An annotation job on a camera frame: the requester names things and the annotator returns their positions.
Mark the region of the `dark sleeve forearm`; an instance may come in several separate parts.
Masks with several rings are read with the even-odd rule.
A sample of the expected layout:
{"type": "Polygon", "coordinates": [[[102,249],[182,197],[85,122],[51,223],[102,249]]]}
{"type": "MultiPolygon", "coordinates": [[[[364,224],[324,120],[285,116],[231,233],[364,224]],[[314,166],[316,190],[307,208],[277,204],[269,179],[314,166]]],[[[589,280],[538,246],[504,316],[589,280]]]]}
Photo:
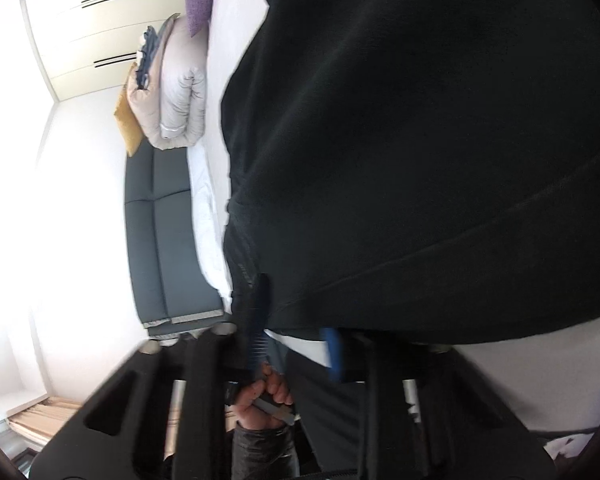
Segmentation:
{"type": "Polygon", "coordinates": [[[251,430],[234,429],[233,480],[283,480],[299,472],[298,458],[288,426],[251,430]]]}

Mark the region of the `person's left hand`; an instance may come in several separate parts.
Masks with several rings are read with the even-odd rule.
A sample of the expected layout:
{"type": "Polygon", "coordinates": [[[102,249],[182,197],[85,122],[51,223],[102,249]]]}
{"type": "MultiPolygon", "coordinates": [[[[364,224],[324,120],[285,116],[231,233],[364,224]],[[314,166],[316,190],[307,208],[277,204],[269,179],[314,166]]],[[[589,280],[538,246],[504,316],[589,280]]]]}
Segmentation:
{"type": "Polygon", "coordinates": [[[283,375],[264,362],[257,380],[240,390],[232,405],[238,425],[249,431],[277,429],[294,424],[292,396],[283,375]]]}

